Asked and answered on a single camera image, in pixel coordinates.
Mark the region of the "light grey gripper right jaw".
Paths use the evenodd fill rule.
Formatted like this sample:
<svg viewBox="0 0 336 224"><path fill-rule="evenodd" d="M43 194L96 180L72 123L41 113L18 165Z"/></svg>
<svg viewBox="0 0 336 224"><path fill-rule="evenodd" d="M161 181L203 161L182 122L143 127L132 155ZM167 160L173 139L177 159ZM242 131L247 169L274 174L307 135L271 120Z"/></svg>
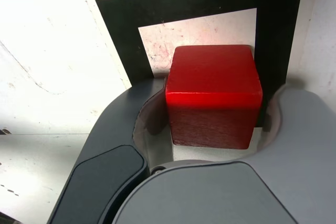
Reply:
<svg viewBox="0 0 336 224"><path fill-rule="evenodd" d="M142 182L114 223L335 223L335 113L282 87L255 154L163 170Z"/></svg>

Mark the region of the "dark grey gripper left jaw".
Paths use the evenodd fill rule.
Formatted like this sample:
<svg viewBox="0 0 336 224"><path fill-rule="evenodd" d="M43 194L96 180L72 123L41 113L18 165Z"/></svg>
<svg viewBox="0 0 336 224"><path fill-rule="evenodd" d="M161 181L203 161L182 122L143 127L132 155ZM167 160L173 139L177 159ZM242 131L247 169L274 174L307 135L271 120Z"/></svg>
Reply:
<svg viewBox="0 0 336 224"><path fill-rule="evenodd" d="M138 83L113 100L92 128L49 223L112 223L153 168L173 160L165 80Z"/></svg>

